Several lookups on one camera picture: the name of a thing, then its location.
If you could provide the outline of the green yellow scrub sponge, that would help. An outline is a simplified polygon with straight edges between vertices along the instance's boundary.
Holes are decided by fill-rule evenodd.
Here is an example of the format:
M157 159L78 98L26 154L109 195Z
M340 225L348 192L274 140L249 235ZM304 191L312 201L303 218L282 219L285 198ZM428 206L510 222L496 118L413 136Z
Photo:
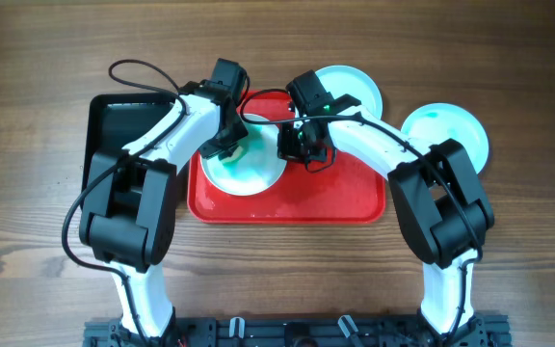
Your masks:
M233 163L239 160L245 154L245 152L246 150L244 147L236 145L219 154L218 159L223 164Z

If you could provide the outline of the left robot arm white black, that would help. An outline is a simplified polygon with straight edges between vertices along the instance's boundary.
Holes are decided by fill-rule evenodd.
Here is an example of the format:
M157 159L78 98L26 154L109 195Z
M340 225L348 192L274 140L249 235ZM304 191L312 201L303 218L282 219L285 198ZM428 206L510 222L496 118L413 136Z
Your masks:
M190 82L180 97L105 94L91 103L79 239L112 275L123 314L89 322L87 346L177 346L162 261L171 245L177 176L196 152L212 157L247 136L229 90Z

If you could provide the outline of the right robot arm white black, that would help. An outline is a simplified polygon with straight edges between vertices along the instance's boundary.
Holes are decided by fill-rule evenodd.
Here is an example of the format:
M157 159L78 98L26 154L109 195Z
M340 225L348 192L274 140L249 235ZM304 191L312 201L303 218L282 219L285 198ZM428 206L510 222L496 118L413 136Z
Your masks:
M402 236L423 263L420 316L437 343L456 344L474 317L472 270L494 225L466 149L410 137L350 95L315 109L295 105L298 116L279 127L279 155L307 164L341 151L387 180Z

